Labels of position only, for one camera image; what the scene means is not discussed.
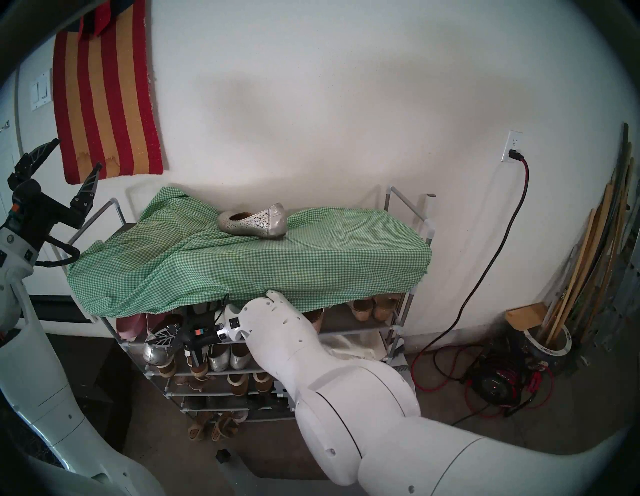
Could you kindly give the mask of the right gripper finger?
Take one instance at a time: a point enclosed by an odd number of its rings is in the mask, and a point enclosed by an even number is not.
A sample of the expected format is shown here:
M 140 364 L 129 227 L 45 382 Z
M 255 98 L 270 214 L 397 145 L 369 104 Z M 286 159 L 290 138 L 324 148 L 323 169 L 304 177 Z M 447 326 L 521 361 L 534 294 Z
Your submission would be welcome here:
M 173 323 L 151 331 L 145 340 L 145 347 L 170 347 L 180 327 Z

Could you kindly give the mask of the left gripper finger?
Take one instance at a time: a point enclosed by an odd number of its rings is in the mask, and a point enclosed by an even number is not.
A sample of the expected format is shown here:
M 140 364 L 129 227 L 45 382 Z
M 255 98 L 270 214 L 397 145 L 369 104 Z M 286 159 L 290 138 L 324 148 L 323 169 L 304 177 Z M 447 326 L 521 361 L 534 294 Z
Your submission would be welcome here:
M 15 165 L 14 172 L 8 177 L 9 187 L 18 187 L 30 180 L 51 153 L 58 147 L 60 140 L 55 138 L 44 143 L 31 152 L 25 153 Z
M 97 162 L 82 183 L 75 197 L 73 197 L 70 203 L 70 226 L 83 225 L 89 212 L 92 210 L 101 169 L 103 169 L 103 164 Z

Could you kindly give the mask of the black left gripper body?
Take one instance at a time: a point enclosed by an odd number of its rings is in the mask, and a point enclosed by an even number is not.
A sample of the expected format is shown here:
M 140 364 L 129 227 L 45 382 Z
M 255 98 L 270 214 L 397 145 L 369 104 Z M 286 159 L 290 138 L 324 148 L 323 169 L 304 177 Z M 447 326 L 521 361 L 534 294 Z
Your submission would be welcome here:
M 7 216 L 7 229 L 39 252 L 48 241 L 53 227 L 63 223 L 76 227 L 76 213 L 42 193 L 34 179 L 8 180 L 13 205 Z

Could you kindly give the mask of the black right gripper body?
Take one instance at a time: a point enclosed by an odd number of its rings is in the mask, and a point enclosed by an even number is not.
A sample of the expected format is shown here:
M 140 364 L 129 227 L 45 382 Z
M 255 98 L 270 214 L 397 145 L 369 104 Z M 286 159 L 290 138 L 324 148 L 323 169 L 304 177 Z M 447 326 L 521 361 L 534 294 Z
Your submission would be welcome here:
M 208 371 L 208 349 L 221 343 L 218 330 L 223 327 L 223 312 L 183 312 L 179 330 L 179 348 L 189 353 L 187 364 L 191 371 Z

